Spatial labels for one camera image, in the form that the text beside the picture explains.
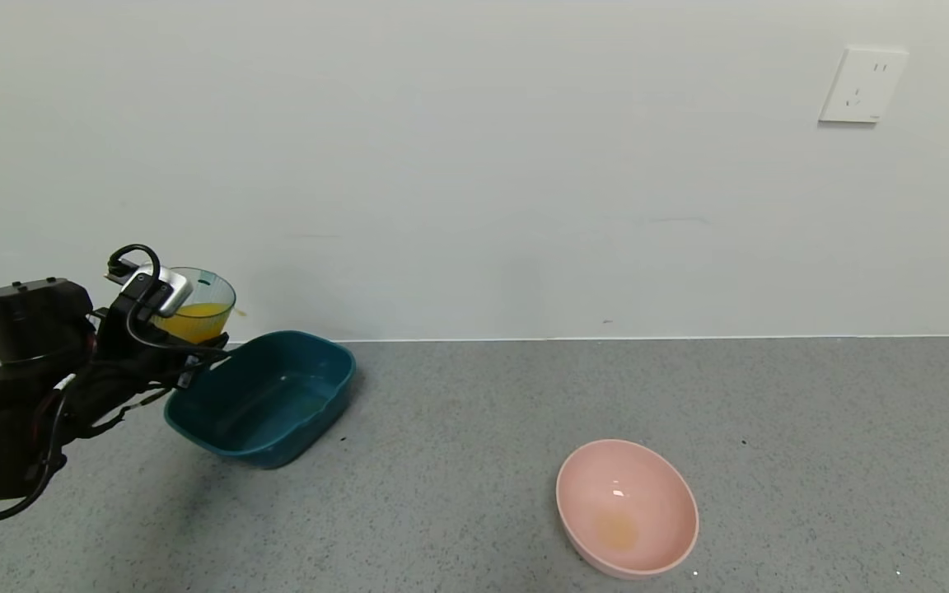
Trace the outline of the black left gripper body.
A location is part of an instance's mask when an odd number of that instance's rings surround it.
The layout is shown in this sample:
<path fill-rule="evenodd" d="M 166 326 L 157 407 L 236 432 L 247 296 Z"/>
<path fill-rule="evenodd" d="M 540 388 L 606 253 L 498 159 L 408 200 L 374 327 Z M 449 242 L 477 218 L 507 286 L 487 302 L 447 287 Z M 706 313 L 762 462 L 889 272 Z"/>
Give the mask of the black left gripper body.
<path fill-rule="evenodd" d="M 208 354 L 178 340 L 150 341 L 137 350 L 136 390 L 186 386 L 193 374 L 208 365 Z"/>

